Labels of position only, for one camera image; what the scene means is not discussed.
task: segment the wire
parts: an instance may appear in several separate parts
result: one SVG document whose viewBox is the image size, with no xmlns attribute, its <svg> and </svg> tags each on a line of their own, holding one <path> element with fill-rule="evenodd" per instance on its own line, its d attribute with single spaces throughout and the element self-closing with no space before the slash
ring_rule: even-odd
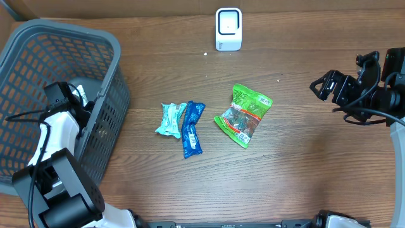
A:
<svg viewBox="0 0 405 228">
<path fill-rule="evenodd" d="M 385 90 L 385 91 L 387 91 L 388 83 L 390 83 L 392 77 L 393 77 L 393 76 L 396 76 L 397 74 L 399 74 L 399 73 L 398 73 L 398 72 L 392 72 L 392 73 L 390 73 L 390 75 L 388 75 L 388 76 L 385 78 L 385 82 L 384 82 L 384 90 Z"/>
<path fill-rule="evenodd" d="M 376 116 L 379 116 L 379 117 L 388 118 L 388 119 L 390 119 L 392 121 L 395 121 L 395 122 L 397 122 L 397 123 L 399 123 L 399 124 L 401 124 L 401 125 L 403 125 L 405 127 L 405 122 L 398 119 L 397 117 L 395 117 L 393 115 L 390 115 L 388 113 L 382 112 L 382 111 L 372 110 L 370 108 L 356 108 L 356 107 L 346 108 L 346 107 L 343 107 L 343 108 L 338 108 L 338 110 L 336 110 L 336 111 L 361 111 L 361 112 L 365 112 L 365 113 L 370 113 L 370 114 L 373 114 L 373 115 L 376 115 Z"/>
<path fill-rule="evenodd" d="M 46 151 L 46 146 L 48 144 L 48 140 L 49 140 L 49 136 L 51 133 L 51 126 L 42 120 L 36 120 L 36 119 L 15 119 L 17 117 L 22 117 L 24 115 L 29 115 L 29 114 L 33 114 L 33 113 L 44 113 L 47 111 L 47 108 L 45 110 L 36 110 L 36 111 L 28 111 L 25 113 L 20 113 L 17 115 L 13 115 L 10 117 L 6 117 L 6 121 L 9 122 L 32 122 L 32 123 L 40 123 L 40 124 L 44 124 L 46 126 L 46 136 L 45 136 L 45 141 L 44 144 L 42 145 L 41 149 L 40 149 L 40 153 L 39 153 L 39 157 L 38 160 L 34 166 L 34 171 L 32 172 L 32 176 L 31 176 L 31 183 L 30 183 L 30 189 L 29 189 L 29 196 L 28 196 L 28 222 L 30 224 L 31 228 L 35 228 L 34 225 L 34 220 L 33 220 L 33 215 L 32 215 L 32 204 L 34 201 L 34 186 L 35 186 L 35 180 L 37 178 L 37 173 L 38 173 L 38 169 L 39 169 L 39 164 L 42 161 L 42 158 L 44 157 L 45 151 Z"/>
<path fill-rule="evenodd" d="M 376 66 L 377 66 L 377 79 L 376 79 L 374 85 L 368 91 L 366 91 L 363 95 L 361 95 L 358 99 L 356 99 L 355 101 L 345 105 L 344 106 L 345 108 L 348 108 L 348 107 L 351 107 L 351 106 L 355 105 L 356 103 L 358 103 L 359 101 L 364 99 L 367 95 L 369 95 L 369 93 L 371 93 L 378 86 L 378 83 L 380 82 L 380 79 L 381 79 L 381 76 L 380 76 L 380 71 L 381 71 L 380 63 L 376 59 L 374 59 L 374 62 L 376 64 Z"/>
<path fill-rule="evenodd" d="M 76 92 L 77 92 L 77 94 L 78 94 L 78 96 L 79 96 L 79 98 L 80 98 L 80 104 L 82 105 L 82 107 L 83 107 L 83 97 L 82 97 L 82 95 L 80 94 L 80 91 L 76 88 L 76 86 L 74 86 L 72 83 L 68 83 L 68 85 L 69 86 L 72 86 L 75 90 L 76 90 Z"/>
</svg>

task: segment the light blue candy wrapper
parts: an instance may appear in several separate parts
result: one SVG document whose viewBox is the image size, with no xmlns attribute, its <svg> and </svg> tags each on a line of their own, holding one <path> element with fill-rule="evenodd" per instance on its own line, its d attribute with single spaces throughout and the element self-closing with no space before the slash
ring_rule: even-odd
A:
<svg viewBox="0 0 405 228">
<path fill-rule="evenodd" d="M 155 132 L 164 136 L 174 136 L 177 139 L 180 139 L 181 134 L 178 130 L 178 122 L 180 121 L 180 117 L 182 116 L 186 106 L 186 103 L 162 104 L 162 123 L 160 127 L 155 130 Z"/>
</svg>

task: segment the wood grain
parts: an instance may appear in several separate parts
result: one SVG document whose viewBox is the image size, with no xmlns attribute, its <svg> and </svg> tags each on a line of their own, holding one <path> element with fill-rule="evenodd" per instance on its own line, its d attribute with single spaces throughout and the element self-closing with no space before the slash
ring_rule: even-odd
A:
<svg viewBox="0 0 405 228">
<path fill-rule="evenodd" d="M 404 9 L 403 0 L 6 0 L 25 18 L 125 18 L 214 15 L 222 7 L 243 13 Z"/>
<path fill-rule="evenodd" d="M 122 47 L 131 102 L 101 184 L 104 199 L 146 220 L 268 222 L 328 209 L 388 227 L 389 128 L 344 123 L 309 84 L 331 69 L 355 74 L 358 53 L 403 46 L 404 20 L 400 9 L 245 14 L 238 52 L 215 51 L 213 16 L 65 21 L 107 30 Z M 248 149 L 213 121 L 235 83 L 274 100 Z M 191 99 L 207 107 L 197 124 L 204 153 L 184 160 L 181 141 L 154 130 L 161 103 Z M 0 201 L 0 226 L 27 225 L 19 198 Z"/>
<path fill-rule="evenodd" d="M 0 51 L 6 44 L 12 24 L 15 22 L 7 10 L 0 5 Z"/>
</svg>

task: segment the green snack bag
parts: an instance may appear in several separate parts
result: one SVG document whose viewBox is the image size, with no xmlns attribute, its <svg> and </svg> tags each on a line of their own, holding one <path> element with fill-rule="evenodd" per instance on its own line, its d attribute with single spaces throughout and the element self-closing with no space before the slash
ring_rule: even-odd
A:
<svg viewBox="0 0 405 228">
<path fill-rule="evenodd" d="M 272 104 L 273 100 L 267 96 L 235 84 L 230 107 L 214 120 L 231 139 L 246 149 L 254 130 Z"/>
</svg>

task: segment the basket mesh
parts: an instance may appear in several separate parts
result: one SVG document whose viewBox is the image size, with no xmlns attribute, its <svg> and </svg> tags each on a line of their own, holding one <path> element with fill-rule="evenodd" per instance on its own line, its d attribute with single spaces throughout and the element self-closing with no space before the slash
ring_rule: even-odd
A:
<svg viewBox="0 0 405 228">
<path fill-rule="evenodd" d="M 36 123 L 7 122 L 5 117 L 45 108 L 43 88 L 53 82 L 76 77 L 104 80 L 114 55 L 108 42 L 57 32 L 31 35 L 14 51 L 17 54 L 11 60 L 12 67 L 0 75 L 4 80 L 0 87 L 0 182 L 5 184 L 10 184 L 13 173 L 27 165 L 41 134 Z M 84 151 L 76 151 L 83 153 L 80 162 L 96 183 L 103 177 L 129 104 L 129 90 L 119 67 L 110 77 L 113 80 L 101 111 L 92 113 L 98 116 L 89 141 Z"/>
</svg>

